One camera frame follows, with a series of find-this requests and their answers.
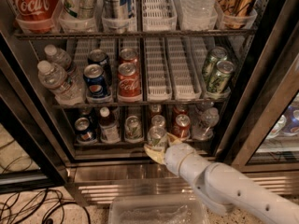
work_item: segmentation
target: beverage cooler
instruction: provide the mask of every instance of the beverage cooler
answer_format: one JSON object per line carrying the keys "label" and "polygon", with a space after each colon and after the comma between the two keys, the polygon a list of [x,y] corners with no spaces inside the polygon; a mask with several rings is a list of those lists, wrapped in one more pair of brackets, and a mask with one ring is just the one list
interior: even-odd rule
{"label": "beverage cooler", "polygon": [[[55,1],[49,19],[29,21],[12,0],[0,0],[1,113],[7,113],[1,124],[16,140],[27,134],[31,139],[19,145],[35,165],[19,169],[18,177],[30,170],[44,180],[30,179],[25,188],[64,185],[82,205],[110,204],[117,196],[192,192],[145,150],[166,148],[166,133],[260,184],[276,177],[295,183],[296,135],[282,132],[295,118],[285,112],[292,100],[296,104],[298,92],[293,56],[299,0],[254,0],[246,17],[228,15],[216,0],[201,18],[185,12],[184,0],[126,0],[131,1],[126,9],[107,9],[107,0],[94,0],[92,10],[85,7],[75,19],[68,17],[74,15],[72,0]],[[43,86],[40,74],[53,67],[48,45],[72,60],[72,68],[62,71],[72,81],[60,88],[76,84],[77,90],[58,95]],[[209,68],[215,59],[221,60],[218,70]],[[94,63],[105,73],[96,85]],[[19,118],[17,111],[28,118]],[[278,136],[271,136],[272,129],[280,129]],[[4,183],[10,175],[1,176]]]}

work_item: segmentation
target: robotic arm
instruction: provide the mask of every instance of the robotic arm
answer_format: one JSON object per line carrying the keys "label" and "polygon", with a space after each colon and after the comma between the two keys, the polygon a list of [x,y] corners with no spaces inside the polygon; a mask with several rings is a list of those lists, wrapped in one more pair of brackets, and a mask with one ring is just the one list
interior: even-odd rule
{"label": "robotic arm", "polygon": [[187,144],[171,146],[164,164],[192,187],[194,194],[214,213],[225,216],[234,206],[243,208],[265,223],[299,223],[299,206],[252,182],[236,169],[211,163]]}

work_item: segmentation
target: clear plastic bottle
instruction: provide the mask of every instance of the clear plastic bottle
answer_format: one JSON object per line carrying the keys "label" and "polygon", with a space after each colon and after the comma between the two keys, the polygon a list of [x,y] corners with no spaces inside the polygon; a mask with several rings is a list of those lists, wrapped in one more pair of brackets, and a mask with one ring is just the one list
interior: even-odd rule
{"label": "clear plastic bottle", "polygon": [[211,17],[216,0],[181,0],[184,20]]}
{"label": "clear plastic bottle", "polygon": [[52,44],[47,45],[45,48],[45,53],[47,60],[50,63],[59,64],[67,74],[74,80],[74,82],[78,83],[79,86],[83,84],[83,76],[76,64],[73,63],[71,56],[64,50],[55,47]]}
{"label": "clear plastic bottle", "polygon": [[41,61],[38,63],[37,68],[40,82],[55,94],[57,100],[82,99],[77,84],[73,82],[72,78],[60,65]]}
{"label": "clear plastic bottle", "polygon": [[101,128],[101,140],[104,143],[116,143],[120,141],[120,133],[117,121],[107,107],[100,109],[99,125]]}
{"label": "clear plastic bottle", "polygon": [[219,114],[217,108],[209,108],[201,115],[199,124],[199,139],[207,140],[213,136],[213,128],[219,122]]}

